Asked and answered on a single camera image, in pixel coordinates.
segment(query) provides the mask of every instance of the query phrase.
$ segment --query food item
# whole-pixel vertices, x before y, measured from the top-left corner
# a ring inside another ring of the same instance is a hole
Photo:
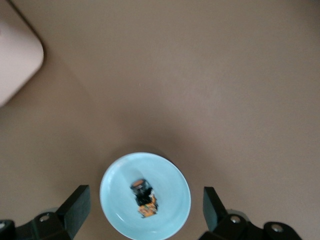
[[[136,203],[138,204],[138,212],[143,218],[155,215],[158,211],[158,203],[155,193],[147,180],[139,179],[135,181],[131,187],[135,195]]]

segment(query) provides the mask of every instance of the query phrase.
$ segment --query white object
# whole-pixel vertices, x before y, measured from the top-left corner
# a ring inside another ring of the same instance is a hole
[[[0,107],[38,71],[44,59],[39,39],[5,0],[0,0]]]
[[[133,182],[146,179],[158,203],[155,215],[142,218]],[[100,185],[100,203],[111,225],[134,240],[164,240],[185,224],[191,208],[191,194],[182,173],[167,159],[136,152],[116,160],[105,172]]]

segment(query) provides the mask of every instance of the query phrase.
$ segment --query light blue bowl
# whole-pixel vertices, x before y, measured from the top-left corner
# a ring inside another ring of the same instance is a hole
[[[156,215],[142,218],[133,182],[146,179],[157,198]],[[191,208],[189,186],[182,173],[165,158],[136,152],[116,160],[105,172],[100,185],[100,203],[111,225],[133,240],[164,240],[185,224]]]

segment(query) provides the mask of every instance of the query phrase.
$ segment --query bowl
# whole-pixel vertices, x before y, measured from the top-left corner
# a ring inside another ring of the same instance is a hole
[[[144,181],[144,191],[134,189]],[[191,194],[174,164],[153,153],[135,152],[120,157],[106,170],[100,203],[107,220],[124,236],[164,240],[177,233],[188,219]],[[142,208],[149,214],[142,214]]]

